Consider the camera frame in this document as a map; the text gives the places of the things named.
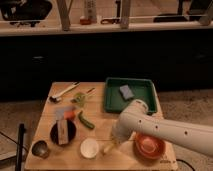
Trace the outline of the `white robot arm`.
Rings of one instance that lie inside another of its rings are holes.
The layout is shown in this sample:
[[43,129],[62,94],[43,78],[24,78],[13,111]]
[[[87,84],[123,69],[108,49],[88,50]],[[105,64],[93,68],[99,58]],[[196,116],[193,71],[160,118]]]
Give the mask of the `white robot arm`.
[[133,100],[112,126],[112,136],[123,143],[133,132],[143,133],[213,157],[213,127],[159,119],[147,112],[144,101]]

